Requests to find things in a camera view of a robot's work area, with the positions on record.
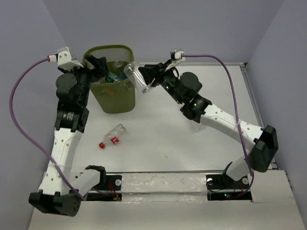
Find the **blue label water bottle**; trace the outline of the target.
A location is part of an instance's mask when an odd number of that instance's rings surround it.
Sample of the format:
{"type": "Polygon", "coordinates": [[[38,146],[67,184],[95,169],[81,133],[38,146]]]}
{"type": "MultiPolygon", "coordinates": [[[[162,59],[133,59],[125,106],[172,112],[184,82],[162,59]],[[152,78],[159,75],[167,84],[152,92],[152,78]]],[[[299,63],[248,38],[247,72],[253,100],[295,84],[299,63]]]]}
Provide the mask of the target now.
{"type": "Polygon", "coordinates": [[[124,81],[127,76],[124,72],[124,68],[127,66],[128,62],[126,61],[115,61],[114,62],[114,70],[117,77],[115,81],[124,81]]]}

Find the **clear bottle metal rim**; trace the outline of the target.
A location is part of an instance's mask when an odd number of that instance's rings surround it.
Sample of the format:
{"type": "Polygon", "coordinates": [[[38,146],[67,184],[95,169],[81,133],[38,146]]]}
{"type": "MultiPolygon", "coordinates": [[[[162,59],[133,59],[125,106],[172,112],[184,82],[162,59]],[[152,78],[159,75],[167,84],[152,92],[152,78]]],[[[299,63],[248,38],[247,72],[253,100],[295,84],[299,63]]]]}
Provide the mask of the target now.
{"type": "Polygon", "coordinates": [[[124,73],[132,82],[138,93],[145,94],[152,88],[153,80],[145,75],[145,66],[137,61],[130,62],[125,68],[124,73]]]}

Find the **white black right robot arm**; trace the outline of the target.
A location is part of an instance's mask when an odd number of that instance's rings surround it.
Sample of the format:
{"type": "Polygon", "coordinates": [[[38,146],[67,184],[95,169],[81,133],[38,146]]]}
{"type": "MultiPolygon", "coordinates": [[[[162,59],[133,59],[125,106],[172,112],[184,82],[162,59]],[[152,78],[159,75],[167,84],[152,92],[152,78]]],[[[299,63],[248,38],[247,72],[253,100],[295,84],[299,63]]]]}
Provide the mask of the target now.
{"type": "Polygon", "coordinates": [[[211,127],[243,144],[243,157],[231,162],[221,175],[224,187],[231,188],[244,176],[265,173],[279,148],[277,131],[273,126],[255,126],[244,122],[199,94],[202,84],[192,72],[175,76],[178,70],[166,63],[145,65],[137,68],[138,80],[146,93],[158,85],[178,103],[183,105],[182,114],[189,120],[211,127]]]}

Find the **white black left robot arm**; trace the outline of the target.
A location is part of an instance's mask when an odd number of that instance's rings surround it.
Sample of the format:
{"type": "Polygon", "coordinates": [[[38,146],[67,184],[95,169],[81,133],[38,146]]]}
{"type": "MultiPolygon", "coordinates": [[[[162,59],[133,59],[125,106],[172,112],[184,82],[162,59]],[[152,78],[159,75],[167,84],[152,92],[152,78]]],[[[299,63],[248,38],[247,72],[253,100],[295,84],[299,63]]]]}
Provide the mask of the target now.
{"type": "Polygon", "coordinates": [[[29,203],[42,213],[74,217],[93,188],[106,185],[103,166],[89,165],[69,182],[75,152],[85,131],[91,83],[99,77],[97,70],[72,58],[67,51],[49,57],[62,71],[56,80],[59,100],[55,121],[54,145],[49,154],[47,171],[37,192],[29,196],[29,203]]]}

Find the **orange juice bottle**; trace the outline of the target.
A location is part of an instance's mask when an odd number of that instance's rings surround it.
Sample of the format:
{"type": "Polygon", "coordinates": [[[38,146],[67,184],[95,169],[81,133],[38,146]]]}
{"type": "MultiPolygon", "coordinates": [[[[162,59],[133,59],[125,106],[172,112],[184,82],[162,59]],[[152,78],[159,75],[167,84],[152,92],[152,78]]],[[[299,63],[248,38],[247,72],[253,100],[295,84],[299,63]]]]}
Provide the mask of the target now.
{"type": "Polygon", "coordinates": [[[103,88],[100,92],[101,95],[113,96],[119,94],[120,90],[118,88],[103,88]]]}

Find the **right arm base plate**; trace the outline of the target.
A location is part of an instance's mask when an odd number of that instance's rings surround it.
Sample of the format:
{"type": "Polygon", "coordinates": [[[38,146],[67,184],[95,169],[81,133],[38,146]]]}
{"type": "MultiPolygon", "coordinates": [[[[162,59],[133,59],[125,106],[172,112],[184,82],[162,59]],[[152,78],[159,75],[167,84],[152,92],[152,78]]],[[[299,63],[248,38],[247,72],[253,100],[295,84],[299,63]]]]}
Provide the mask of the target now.
{"type": "Polygon", "coordinates": [[[206,179],[208,201],[252,201],[247,176],[239,181],[234,181],[226,175],[207,174],[206,179]]]}

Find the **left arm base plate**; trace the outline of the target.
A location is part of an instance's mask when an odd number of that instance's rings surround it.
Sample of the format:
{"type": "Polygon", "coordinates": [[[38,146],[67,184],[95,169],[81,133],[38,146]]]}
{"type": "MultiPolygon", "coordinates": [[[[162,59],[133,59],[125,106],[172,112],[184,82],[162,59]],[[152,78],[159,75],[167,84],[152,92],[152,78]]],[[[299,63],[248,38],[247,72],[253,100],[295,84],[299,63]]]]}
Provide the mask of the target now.
{"type": "Polygon", "coordinates": [[[122,201],[121,186],[121,174],[107,174],[106,182],[94,186],[89,191],[86,201],[120,202],[122,201]]]}

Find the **green label plastic bottle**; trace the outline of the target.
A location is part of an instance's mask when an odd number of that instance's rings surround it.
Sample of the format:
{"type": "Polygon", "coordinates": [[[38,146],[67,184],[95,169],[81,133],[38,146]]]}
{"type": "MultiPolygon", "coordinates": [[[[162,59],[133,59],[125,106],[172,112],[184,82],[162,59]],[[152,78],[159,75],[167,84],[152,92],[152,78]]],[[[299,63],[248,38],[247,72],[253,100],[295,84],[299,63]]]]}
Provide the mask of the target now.
{"type": "Polygon", "coordinates": [[[93,82],[93,84],[115,83],[119,81],[120,81],[120,78],[117,74],[110,73],[109,75],[102,77],[101,79],[93,82]]]}

